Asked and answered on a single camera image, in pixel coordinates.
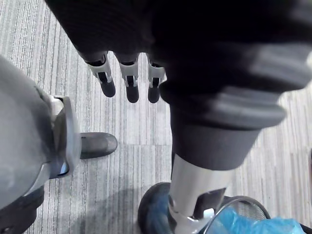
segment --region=silver metal tube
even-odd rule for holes
[[[175,155],[169,213],[176,222],[173,225],[176,234],[198,233],[209,222],[214,215],[213,209],[205,210],[202,219],[194,219],[197,200],[202,194],[226,188],[233,172],[197,167]]]

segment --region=black rubber fingertip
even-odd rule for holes
[[[126,87],[126,91],[127,91],[127,99],[129,102],[131,103],[136,103],[138,101],[138,87],[135,86],[129,86]]]
[[[158,87],[149,87],[148,88],[148,100],[151,102],[151,103],[156,103],[158,102],[159,100],[159,89]]]
[[[105,96],[107,96],[108,98],[112,98],[116,93],[116,88],[113,80],[109,83],[101,83],[101,88]]]

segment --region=striped carpet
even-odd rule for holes
[[[147,101],[147,59],[139,57],[140,100],[126,101],[117,60],[109,60],[117,95],[106,98],[43,0],[0,1],[0,54],[50,94],[69,96],[83,132],[116,136],[106,158],[82,161],[74,174],[46,183],[45,201],[28,234],[138,234],[137,208],[153,184],[170,180],[169,107]],[[283,95],[288,117],[261,133],[228,195],[249,195],[272,216],[312,226],[308,157],[312,87]]]

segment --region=blue plastic bag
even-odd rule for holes
[[[208,234],[305,234],[294,219],[252,220],[226,208],[213,221]]]

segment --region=gray carpet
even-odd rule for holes
[[[69,96],[81,131],[109,132],[119,141],[111,156],[82,161],[71,177],[47,182],[44,204],[27,233],[138,234],[141,197],[153,184],[169,181],[171,169],[169,108],[147,101],[145,55],[139,58],[140,100],[131,104],[109,54],[117,95],[106,98],[43,0],[0,1],[0,54],[46,92]],[[280,104],[287,119],[261,133],[227,194],[252,196],[272,216],[312,226],[312,87],[285,94]]]

